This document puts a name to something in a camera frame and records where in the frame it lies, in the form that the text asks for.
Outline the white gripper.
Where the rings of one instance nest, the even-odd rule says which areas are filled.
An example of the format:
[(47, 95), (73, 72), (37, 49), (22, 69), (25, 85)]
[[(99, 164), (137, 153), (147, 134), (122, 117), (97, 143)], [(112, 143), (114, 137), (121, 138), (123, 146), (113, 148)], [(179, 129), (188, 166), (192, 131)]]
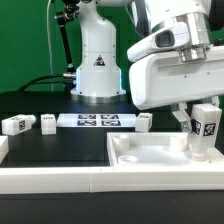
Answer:
[(202, 61), (181, 62), (176, 51), (149, 55), (130, 67), (129, 81), (139, 110), (172, 104), (182, 131), (191, 132), (186, 102), (204, 98), (204, 104), (218, 107), (224, 95), (224, 46), (211, 47)]

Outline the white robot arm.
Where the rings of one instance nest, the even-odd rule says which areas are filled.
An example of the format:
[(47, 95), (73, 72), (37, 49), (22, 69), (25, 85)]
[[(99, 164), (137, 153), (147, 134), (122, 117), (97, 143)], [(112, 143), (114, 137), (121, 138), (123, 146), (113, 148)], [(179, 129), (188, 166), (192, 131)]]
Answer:
[(121, 89), (116, 28), (100, 6), (129, 6), (141, 40), (127, 50), (131, 96), (140, 109), (169, 105), (186, 132), (186, 103), (224, 95), (224, 46), (210, 41), (224, 28), (224, 0), (81, 0), (82, 63), (72, 94), (91, 103), (110, 101)]

